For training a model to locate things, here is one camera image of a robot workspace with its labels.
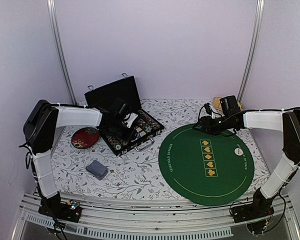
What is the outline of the black poker chip case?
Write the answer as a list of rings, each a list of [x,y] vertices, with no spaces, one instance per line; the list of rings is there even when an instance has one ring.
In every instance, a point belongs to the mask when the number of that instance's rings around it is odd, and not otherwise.
[[[97,129],[116,156],[151,147],[154,137],[164,130],[165,127],[142,108],[133,75],[123,73],[119,80],[98,88],[89,85],[88,89],[84,94],[86,103],[102,112]]]

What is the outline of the white dealer button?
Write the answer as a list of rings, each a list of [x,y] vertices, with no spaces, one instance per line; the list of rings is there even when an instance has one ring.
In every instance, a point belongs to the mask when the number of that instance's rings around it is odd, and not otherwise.
[[[234,149],[234,153],[237,156],[242,156],[244,154],[243,150],[241,148],[238,148],[238,147]]]

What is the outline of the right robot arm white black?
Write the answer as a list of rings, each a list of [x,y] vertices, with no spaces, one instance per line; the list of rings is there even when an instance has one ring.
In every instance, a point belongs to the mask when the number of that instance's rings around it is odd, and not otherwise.
[[[278,159],[272,164],[272,173],[257,191],[265,200],[276,196],[300,168],[300,106],[258,110],[227,107],[219,117],[199,116],[192,128],[215,136],[229,129],[249,129],[252,133],[274,134],[265,143],[261,143],[261,136],[255,138],[263,151],[266,147],[269,152],[277,148],[274,154]]]

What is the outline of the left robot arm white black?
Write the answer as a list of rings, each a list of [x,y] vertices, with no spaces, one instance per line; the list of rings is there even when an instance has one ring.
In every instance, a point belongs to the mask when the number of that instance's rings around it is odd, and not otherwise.
[[[53,217],[60,217],[65,211],[64,205],[53,198],[58,195],[51,165],[56,129],[68,126],[96,127],[129,141],[135,134],[133,125],[137,118],[138,115],[119,99],[114,101],[114,108],[110,109],[52,104],[45,99],[36,103],[23,126],[25,143],[21,146],[27,148],[32,156],[36,174],[34,178],[41,194],[48,199],[44,207]]]

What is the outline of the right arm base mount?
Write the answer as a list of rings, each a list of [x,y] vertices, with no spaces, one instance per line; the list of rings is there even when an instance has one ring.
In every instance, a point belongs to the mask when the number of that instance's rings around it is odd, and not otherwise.
[[[260,235],[267,230],[275,212],[272,203],[273,198],[254,196],[252,203],[231,206],[229,213],[235,223],[251,221],[246,225],[248,231],[253,235]]]

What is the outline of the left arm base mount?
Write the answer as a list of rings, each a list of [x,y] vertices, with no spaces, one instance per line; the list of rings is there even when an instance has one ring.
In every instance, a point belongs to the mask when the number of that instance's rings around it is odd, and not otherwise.
[[[51,198],[42,197],[38,213],[58,220],[78,223],[82,208],[77,200],[71,199],[62,203],[60,195],[57,194]]]

